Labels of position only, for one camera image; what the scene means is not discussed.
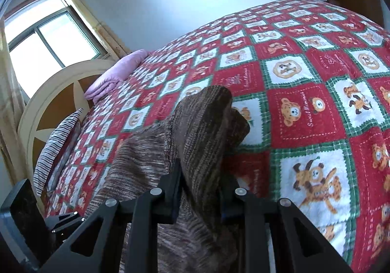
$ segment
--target striped pillow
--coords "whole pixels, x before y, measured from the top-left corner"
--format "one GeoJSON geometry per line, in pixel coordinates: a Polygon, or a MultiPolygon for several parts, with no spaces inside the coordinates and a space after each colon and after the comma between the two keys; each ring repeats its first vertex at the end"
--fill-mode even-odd
{"type": "Polygon", "coordinates": [[[65,140],[76,125],[82,111],[83,108],[80,108],[70,116],[66,117],[51,133],[46,145],[40,153],[37,165],[35,166],[33,179],[34,186],[39,197],[42,195],[43,188],[53,167],[54,159],[58,153],[60,153],[65,140]]]}

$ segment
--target headboard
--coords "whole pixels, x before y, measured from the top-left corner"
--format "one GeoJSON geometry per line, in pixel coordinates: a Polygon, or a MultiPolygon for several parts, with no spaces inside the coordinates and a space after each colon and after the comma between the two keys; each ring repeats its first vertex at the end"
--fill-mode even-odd
{"type": "Polygon", "coordinates": [[[68,115],[83,108],[83,120],[93,106],[84,92],[114,65],[107,59],[92,59],[67,66],[50,77],[28,102],[19,123],[18,135],[32,180],[34,167],[51,132],[68,115]]]}

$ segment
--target folded pink quilt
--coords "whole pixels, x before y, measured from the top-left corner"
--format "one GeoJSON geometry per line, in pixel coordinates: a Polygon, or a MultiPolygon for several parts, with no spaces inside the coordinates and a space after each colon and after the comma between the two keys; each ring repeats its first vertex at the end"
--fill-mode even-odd
{"type": "Polygon", "coordinates": [[[141,49],[121,58],[87,89],[84,97],[98,102],[129,77],[147,56],[148,51],[141,49]]]}

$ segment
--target folded garment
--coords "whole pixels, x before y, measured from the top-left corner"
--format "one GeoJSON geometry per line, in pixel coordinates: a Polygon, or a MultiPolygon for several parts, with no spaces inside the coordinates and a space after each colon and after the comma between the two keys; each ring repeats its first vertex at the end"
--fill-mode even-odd
{"type": "Polygon", "coordinates": [[[148,51],[141,49],[121,58],[87,89],[84,94],[85,98],[97,102],[112,92],[119,83],[134,72],[147,56],[148,51]]]}
{"type": "MultiPolygon", "coordinates": [[[[206,87],[179,102],[170,118],[134,132],[118,149],[85,216],[108,198],[133,199],[156,187],[180,159],[186,187],[177,222],[158,225],[158,271],[228,272],[237,259],[237,240],[235,230],[220,224],[221,162],[250,130],[232,101],[228,89],[206,87]]],[[[124,271],[130,227],[119,272],[124,271]]]]}

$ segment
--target red checkered bedspread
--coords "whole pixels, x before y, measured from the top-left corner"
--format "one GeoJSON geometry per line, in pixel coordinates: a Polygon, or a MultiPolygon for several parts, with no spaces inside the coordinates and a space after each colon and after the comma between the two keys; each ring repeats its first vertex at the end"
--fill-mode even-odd
{"type": "Polygon", "coordinates": [[[224,168],[289,197],[366,271],[390,241],[390,36],[313,0],[227,15],[151,54],[91,109],[47,214],[83,213],[123,140],[208,85],[228,87],[251,127],[224,168]]]}

